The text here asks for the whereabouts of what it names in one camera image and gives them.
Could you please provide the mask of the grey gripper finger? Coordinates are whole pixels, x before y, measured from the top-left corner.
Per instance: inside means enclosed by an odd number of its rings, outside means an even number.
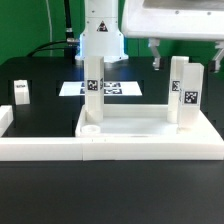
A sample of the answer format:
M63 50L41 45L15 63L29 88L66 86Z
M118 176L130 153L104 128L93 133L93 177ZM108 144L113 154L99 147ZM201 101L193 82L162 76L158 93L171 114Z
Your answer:
M160 40L159 39L153 39L150 38L148 41L148 47L151 50L151 53L154 57L154 61L153 61L153 67L155 70L159 70L160 69L160 65L161 65L161 55L159 53L158 47L160 46Z
M221 61L224 58L224 40L215 43L216 54L212 59L212 67L214 72L218 72L221 67Z

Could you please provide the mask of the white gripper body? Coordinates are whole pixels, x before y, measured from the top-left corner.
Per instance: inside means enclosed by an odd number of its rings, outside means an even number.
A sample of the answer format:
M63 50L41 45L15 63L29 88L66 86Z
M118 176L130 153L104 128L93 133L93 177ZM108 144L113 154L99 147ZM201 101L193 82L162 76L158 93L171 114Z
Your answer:
M224 0L125 0L129 38L224 40Z

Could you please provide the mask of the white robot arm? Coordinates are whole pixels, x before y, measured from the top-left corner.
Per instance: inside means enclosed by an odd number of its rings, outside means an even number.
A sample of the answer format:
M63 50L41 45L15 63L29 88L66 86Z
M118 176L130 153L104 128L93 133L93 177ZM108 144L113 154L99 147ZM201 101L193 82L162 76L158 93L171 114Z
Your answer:
M84 0L85 28L76 56L102 56L106 62L125 60L125 38L147 38L154 56L153 67L161 67L158 46L162 39L213 41L218 52L213 70L224 59L224 0Z

